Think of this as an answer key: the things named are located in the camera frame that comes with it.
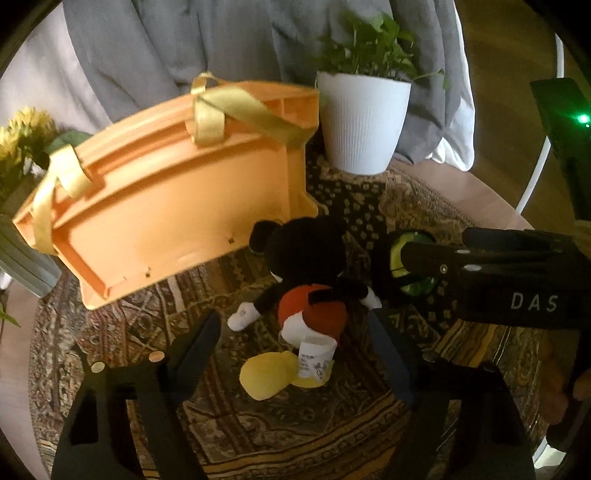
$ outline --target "orange basket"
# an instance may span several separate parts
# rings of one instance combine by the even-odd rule
[[[314,89],[232,85],[291,124],[310,132],[318,127]],[[184,95],[149,108],[79,145],[76,157],[93,183],[81,198],[56,186],[53,247],[80,280],[87,308],[246,246],[258,220],[317,215],[306,193],[303,144],[287,147],[226,116],[222,142],[198,147],[190,134],[194,99]],[[35,195],[14,218],[32,247]]]

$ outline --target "black plush head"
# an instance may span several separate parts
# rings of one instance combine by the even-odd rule
[[[289,284],[333,285],[346,267],[341,218],[297,218],[279,225],[264,220],[254,226],[249,246],[264,253],[273,274]]]

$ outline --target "stuffed animal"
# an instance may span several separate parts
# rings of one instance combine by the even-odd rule
[[[332,216],[297,218],[285,225],[264,220],[254,226],[250,249],[264,254],[277,283],[253,303],[242,303],[228,326],[244,330],[278,303],[281,337],[299,350],[299,357],[287,351],[248,359],[240,381],[252,398],[265,400],[289,384],[304,388],[325,384],[348,319],[344,300],[358,299],[369,309],[381,307],[371,288],[343,276],[346,231],[346,222]]]

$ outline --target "patterned rug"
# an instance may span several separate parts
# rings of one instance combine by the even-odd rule
[[[425,229],[438,242],[458,243],[462,230],[472,224],[395,166],[375,177],[344,174],[331,169],[313,145],[307,159],[310,194],[327,213],[342,215],[349,224],[349,274],[368,279],[368,251],[387,231]],[[141,362],[150,352],[166,349],[202,311],[213,307],[225,319],[273,281],[261,258],[241,250],[90,312],[82,305],[77,280],[64,275],[41,302],[31,342],[31,416],[47,470],[83,379],[84,356],[90,363],[100,360],[113,367]],[[238,374],[249,357],[282,350],[276,321],[269,315],[240,333],[223,328],[193,398],[178,410],[209,478],[379,478],[404,436],[409,412],[389,392],[362,308],[351,305],[350,312],[329,383],[315,390],[289,386],[263,402],[245,394]],[[537,415],[538,331],[459,320],[445,283],[397,311],[392,322],[421,348],[435,349],[460,364],[496,361],[535,449],[546,427]],[[430,478],[444,472],[458,408],[457,403],[450,408]],[[144,475],[158,478],[133,402],[128,410]]]

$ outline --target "yellow ribbon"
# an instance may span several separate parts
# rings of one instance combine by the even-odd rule
[[[207,90],[208,79],[217,81],[220,87]],[[302,128],[275,115],[250,93],[215,78],[209,72],[204,72],[193,80],[191,94],[195,117],[193,141],[200,147],[223,141],[225,115],[249,125],[256,132],[277,140],[288,148],[301,147],[316,131],[315,128]]]
[[[51,213],[57,182],[61,183],[67,194],[79,199],[92,187],[92,181],[80,166],[74,147],[66,145],[50,155],[47,174],[37,187],[33,198],[33,235],[35,248],[43,254],[56,255],[51,232],[53,230]]]

